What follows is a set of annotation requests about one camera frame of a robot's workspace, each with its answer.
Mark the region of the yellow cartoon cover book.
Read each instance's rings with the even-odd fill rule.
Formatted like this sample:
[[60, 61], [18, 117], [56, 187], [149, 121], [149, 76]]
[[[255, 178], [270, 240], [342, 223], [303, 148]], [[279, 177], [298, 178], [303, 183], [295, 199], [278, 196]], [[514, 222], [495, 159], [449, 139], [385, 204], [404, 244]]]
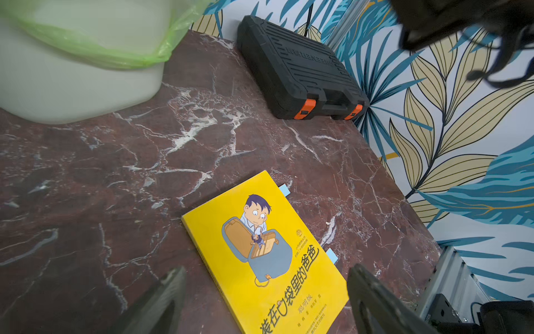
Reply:
[[182, 218], [243, 333], [326, 333], [346, 280], [266, 171]]

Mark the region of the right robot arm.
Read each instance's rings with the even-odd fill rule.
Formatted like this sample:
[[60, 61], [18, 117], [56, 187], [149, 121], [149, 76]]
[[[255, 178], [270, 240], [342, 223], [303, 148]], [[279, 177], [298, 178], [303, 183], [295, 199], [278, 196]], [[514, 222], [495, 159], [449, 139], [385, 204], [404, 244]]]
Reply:
[[[432, 127], [414, 121], [423, 129], [414, 140], [426, 152], [427, 171], [410, 177], [412, 193], [420, 193], [425, 205], [433, 206], [438, 214], [444, 212], [477, 211], [480, 215], [497, 212], [487, 205], [461, 204], [454, 188], [430, 187], [438, 175], [451, 173], [453, 167], [476, 161], [475, 154], [462, 155], [450, 164], [436, 161], [450, 151], [472, 144], [495, 127], [496, 122], [516, 105], [525, 93], [533, 92], [533, 67], [524, 75], [501, 81], [493, 80], [511, 62], [514, 55], [528, 50], [533, 44], [532, 1], [389, 1], [402, 26], [399, 48], [410, 53], [409, 62], [419, 59], [425, 47], [464, 33], [477, 25], [486, 34], [500, 37], [501, 44], [493, 63], [482, 68], [457, 72], [460, 83], [451, 99], [446, 97], [449, 63], [443, 54], [437, 55], [434, 78], [422, 77], [416, 85], [442, 113], [442, 134], [437, 143], [429, 141]], [[405, 307], [388, 289], [362, 265], [354, 266], [348, 277], [348, 292], [353, 315], [360, 333], [530, 333], [533, 331], [533, 303], [530, 301], [489, 301], [481, 305], [479, 322], [462, 318], [453, 299], [458, 289], [447, 292], [453, 284], [471, 279], [467, 268], [449, 265], [456, 262], [458, 253], [452, 246], [443, 251], [421, 299], [414, 310]]]

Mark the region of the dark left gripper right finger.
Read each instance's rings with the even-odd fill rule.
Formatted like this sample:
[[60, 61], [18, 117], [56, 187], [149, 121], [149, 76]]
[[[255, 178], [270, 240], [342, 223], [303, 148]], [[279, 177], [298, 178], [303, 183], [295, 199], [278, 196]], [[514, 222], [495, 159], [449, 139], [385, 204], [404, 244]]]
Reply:
[[363, 265], [350, 268], [347, 290], [359, 333], [436, 333]]

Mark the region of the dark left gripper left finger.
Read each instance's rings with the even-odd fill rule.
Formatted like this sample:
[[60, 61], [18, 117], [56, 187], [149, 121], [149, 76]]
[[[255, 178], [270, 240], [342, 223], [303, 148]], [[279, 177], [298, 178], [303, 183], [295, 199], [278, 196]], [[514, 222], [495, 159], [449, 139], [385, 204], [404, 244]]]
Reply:
[[176, 333], [186, 294], [186, 270], [170, 270], [107, 330], [108, 333]]

